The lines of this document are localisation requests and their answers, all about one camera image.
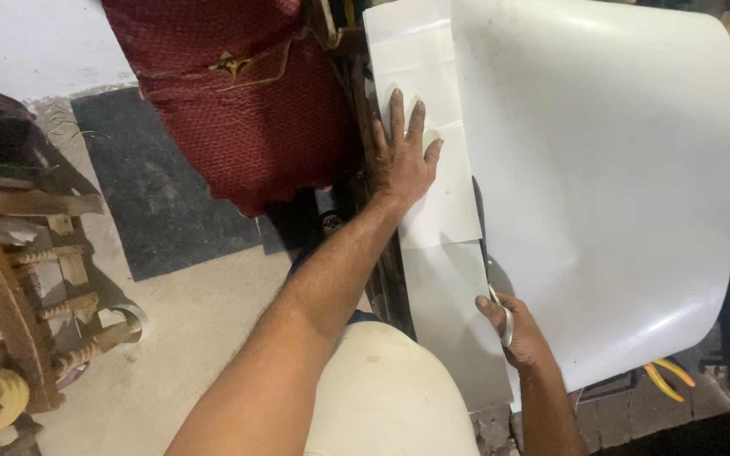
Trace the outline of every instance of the hand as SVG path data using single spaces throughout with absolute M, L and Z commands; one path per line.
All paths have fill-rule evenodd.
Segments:
M 520 370 L 521 368 L 533 367 L 542 361 L 553 361 L 553 354 L 545 342 L 545 337 L 537 327 L 534 317 L 528 312 L 526 303 L 513 296 L 497 294 L 501 304 L 512 312 L 514 317 L 514 333 L 512 343 L 504 347 L 506 358 L 509 363 Z M 478 296 L 474 299 L 478 309 L 486 316 L 492 325 L 497 328 L 499 334 L 505 328 L 506 315 L 503 309 L 486 296 Z
M 425 112 L 424 103 L 419 100 L 413 108 L 405 136 L 404 98 L 401 90 L 393 90 L 390 96 L 390 144 L 385 140 L 382 122 L 376 113 L 373 115 L 373 139 L 377 149 L 374 196 L 398 203 L 404 212 L 420 200 L 432 181 L 436 180 L 436 165 L 444 143 L 441 139 L 432 141 L 422 157 Z

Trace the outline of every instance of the scissors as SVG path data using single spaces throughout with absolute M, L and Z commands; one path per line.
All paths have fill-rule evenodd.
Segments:
M 503 312 L 506 314 L 505 327 L 503 328 L 503 332 L 501 332 L 500 328 L 497 328 L 497 334 L 501 336 L 501 344 L 503 344 L 503 347 L 508 347 L 509 345 L 511 345 L 512 336 L 514 335 L 514 316 L 512 315 L 512 312 L 508 308 L 506 308 L 506 306 L 501 304 L 501 300 L 497 297 L 497 293 L 495 293 L 495 289 L 492 287 L 492 283 L 489 281 L 489 264 L 491 262 L 489 261 L 489 254 L 486 251 L 486 225 L 483 222 L 483 198 L 480 194 L 478 181 L 475 180 L 474 176 L 472 176 L 472 187 L 474 187 L 474 201 L 478 204 L 480 232 L 483 236 L 480 240 L 480 251 L 483 254 L 483 267 L 486 269 L 486 284 L 489 285 L 489 298 L 492 299 L 492 302 L 500 306 L 501 309 L 503 309 Z

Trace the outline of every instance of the wrist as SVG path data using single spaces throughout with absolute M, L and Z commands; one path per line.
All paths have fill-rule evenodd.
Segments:
M 518 372 L 521 379 L 547 376 L 553 374 L 553 372 L 559 372 L 560 377 L 562 375 L 559 364 L 556 363 L 556 359 L 550 353 L 548 356 L 541 356 L 530 363 L 518 366 Z
M 408 206 L 399 196 L 390 193 L 387 190 L 380 190 L 373 194 L 370 198 L 370 203 L 381 209 L 387 211 L 396 223 L 399 223 L 402 217 L 405 216 L 410 206 Z

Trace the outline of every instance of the person's right hand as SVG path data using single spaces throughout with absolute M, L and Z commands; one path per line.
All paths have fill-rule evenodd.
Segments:
M 551 349 L 548 348 L 545 337 L 542 337 L 534 317 L 528 312 L 526 303 L 513 296 L 500 293 L 497 294 L 497 298 L 504 307 L 512 312 L 514 317 L 512 343 L 508 347 L 504 347 L 509 363 L 519 370 L 553 359 Z M 492 322 L 498 334 L 503 333 L 506 319 L 503 309 L 486 296 L 478 296 L 474 299 L 474 303 L 483 316 L 486 316 Z

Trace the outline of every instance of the white wall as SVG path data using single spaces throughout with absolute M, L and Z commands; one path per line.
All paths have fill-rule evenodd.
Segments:
M 0 0 L 0 92 L 16 100 L 136 82 L 96 0 Z

